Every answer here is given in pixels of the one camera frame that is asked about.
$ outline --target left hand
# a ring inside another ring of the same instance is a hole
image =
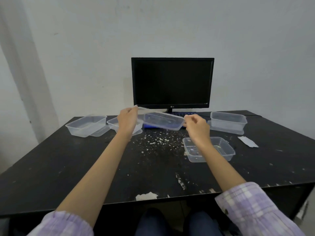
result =
[[[121,110],[120,114],[117,116],[119,123],[118,133],[124,135],[127,138],[131,138],[132,132],[136,126],[137,118],[138,106]]]

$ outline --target jeans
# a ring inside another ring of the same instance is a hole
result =
[[[157,209],[148,209],[140,218],[135,236],[171,236],[173,232],[164,215]],[[184,223],[184,235],[222,236],[218,225],[204,211],[189,214]]]

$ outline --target shirt cuff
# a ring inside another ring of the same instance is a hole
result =
[[[215,198],[232,222],[240,223],[278,210],[266,193],[254,182],[235,186]]]
[[[80,216],[66,211],[53,211],[44,216],[41,223],[29,235],[94,235],[92,227]]]

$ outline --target worn table surface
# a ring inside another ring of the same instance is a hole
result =
[[[235,134],[211,131],[211,136],[226,139],[235,149],[230,163],[247,181],[261,187],[315,182],[315,140],[249,111],[231,112],[246,115],[244,135],[259,148],[246,146]],[[115,134],[110,130],[81,138],[62,126],[0,175],[0,216],[55,209]],[[133,136],[105,204],[135,201],[136,195],[149,192],[158,198],[220,192],[207,164],[191,163],[184,155],[182,139],[187,136],[185,129],[144,129]]]

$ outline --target right hand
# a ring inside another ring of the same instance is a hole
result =
[[[206,120],[197,114],[185,115],[184,127],[188,131],[190,139],[198,148],[212,145],[210,141],[210,126]]]

